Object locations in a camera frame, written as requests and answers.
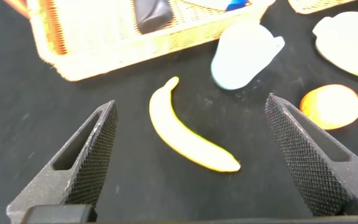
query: banana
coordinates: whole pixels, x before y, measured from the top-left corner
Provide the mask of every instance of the banana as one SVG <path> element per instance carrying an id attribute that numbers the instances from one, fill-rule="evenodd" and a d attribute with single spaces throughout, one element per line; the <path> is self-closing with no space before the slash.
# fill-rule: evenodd
<path id="1" fill-rule="evenodd" d="M 232 154 L 179 121 L 171 105 L 171 90 L 178 82 L 178 77 L 171 78 L 150 99 L 150 117 L 157 134 L 176 152 L 199 165 L 218 172 L 238 171 L 241 165 Z"/>

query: orange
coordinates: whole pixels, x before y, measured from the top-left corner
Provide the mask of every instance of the orange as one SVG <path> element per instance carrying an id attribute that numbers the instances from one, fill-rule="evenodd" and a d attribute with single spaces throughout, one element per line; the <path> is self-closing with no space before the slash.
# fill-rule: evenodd
<path id="1" fill-rule="evenodd" d="M 358 118 L 358 95 L 344 85 L 326 85 L 306 94 L 300 110 L 320 128 L 341 128 Z"/>

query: wicker tray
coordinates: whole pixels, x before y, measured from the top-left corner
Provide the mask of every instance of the wicker tray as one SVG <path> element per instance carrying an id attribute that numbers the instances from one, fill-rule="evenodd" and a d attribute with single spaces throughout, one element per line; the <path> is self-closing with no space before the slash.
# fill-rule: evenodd
<path id="1" fill-rule="evenodd" d="M 132 0 L 27 0 L 40 58 L 77 81 L 216 40 L 238 21 L 260 22 L 275 0 L 219 11 L 170 0 L 173 20 L 142 35 Z"/>
<path id="2" fill-rule="evenodd" d="M 288 0 L 295 12 L 300 14 L 310 14 L 352 1 L 355 0 Z"/>

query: black table surface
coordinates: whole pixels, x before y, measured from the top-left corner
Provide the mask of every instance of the black table surface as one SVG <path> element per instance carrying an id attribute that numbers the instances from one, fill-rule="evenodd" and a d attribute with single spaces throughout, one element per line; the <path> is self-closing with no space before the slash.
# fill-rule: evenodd
<path id="1" fill-rule="evenodd" d="M 216 41 L 68 82 L 39 59 L 28 21 L 0 1 L 0 223 L 8 222 L 6 205 L 99 105 L 113 99 L 119 128 L 97 207 L 100 221 L 310 217 L 269 131 L 264 104 L 274 92 L 299 105 L 307 92 L 332 83 L 358 93 L 358 77 L 323 59 L 311 32 L 323 17 L 345 11 L 358 11 L 358 1 L 299 15 L 278 0 L 262 25 L 285 39 L 284 48 L 246 87 L 224 91 L 209 69 Z M 173 92 L 177 116 L 232 152 L 240 172 L 205 169 L 156 134 L 149 100 L 173 76 L 180 77 Z M 358 155 L 358 120 L 330 133 Z"/>

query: white container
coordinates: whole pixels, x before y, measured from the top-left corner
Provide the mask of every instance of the white container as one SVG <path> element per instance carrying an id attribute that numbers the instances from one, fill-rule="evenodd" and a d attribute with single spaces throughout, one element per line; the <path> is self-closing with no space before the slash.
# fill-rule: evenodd
<path id="1" fill-rule="evenodd" d="M 235 90 L 246 86 L 285 45 L 262 25 L 239 23 L 226 29 L 211 64 L 218 86 Z"/>

